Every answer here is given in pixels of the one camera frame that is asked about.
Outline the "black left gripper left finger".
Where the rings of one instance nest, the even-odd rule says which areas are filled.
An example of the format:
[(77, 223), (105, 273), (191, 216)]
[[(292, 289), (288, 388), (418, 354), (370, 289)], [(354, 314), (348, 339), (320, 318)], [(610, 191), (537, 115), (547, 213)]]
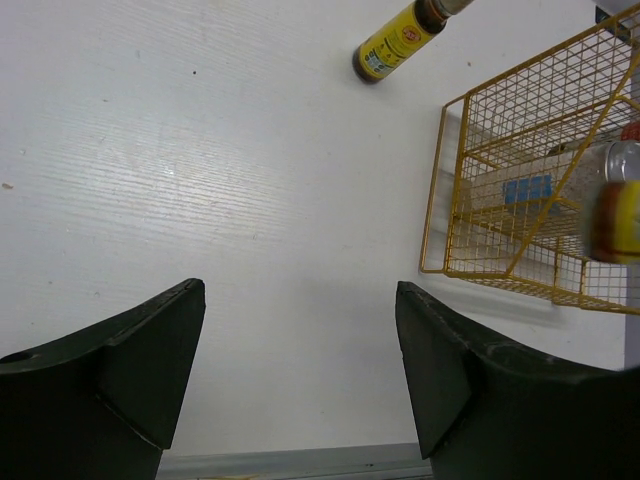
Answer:
[(205, 316), (187, 279), (1, 360), (4, 479), (153, 479), (170, 449)]

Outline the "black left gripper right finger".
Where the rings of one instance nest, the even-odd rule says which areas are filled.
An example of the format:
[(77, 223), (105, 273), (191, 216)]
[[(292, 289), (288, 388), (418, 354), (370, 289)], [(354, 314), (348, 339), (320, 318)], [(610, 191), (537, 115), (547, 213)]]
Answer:
[(438, 479), (635, 479), (639, 371), (523, 345), (410, 282), (395, 319), (421, 455)]

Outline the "white jar blue label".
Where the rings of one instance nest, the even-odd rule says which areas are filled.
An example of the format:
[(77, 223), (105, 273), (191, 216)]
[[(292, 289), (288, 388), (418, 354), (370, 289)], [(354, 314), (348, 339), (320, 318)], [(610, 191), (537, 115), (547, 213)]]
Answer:
[(604, 148), (589, 147), (580, 157), (565, 151), (480, 174), (470, 182), (470, 208), (535, 218), (554, 198), (549, 214), (566, 215), (581, 207), (591, 189), (604, 180), (604, 155)]

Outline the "white granule jar silver lid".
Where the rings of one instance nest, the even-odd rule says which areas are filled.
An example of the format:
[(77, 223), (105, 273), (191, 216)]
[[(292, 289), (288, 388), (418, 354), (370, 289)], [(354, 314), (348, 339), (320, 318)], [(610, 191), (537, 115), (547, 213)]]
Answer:
[(640, 179), (640, 145), (635, 140), (620, 140), (606, 145), (603, 178), (607, 182)]

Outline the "dark sauce bottle red label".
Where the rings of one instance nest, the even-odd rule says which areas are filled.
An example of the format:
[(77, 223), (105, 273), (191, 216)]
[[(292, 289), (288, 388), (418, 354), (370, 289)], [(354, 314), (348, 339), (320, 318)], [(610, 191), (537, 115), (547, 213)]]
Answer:
[(622, 141), (633, 140), (640, 141), (640, 121), (633, 121), (622, 128), (620, 139)]

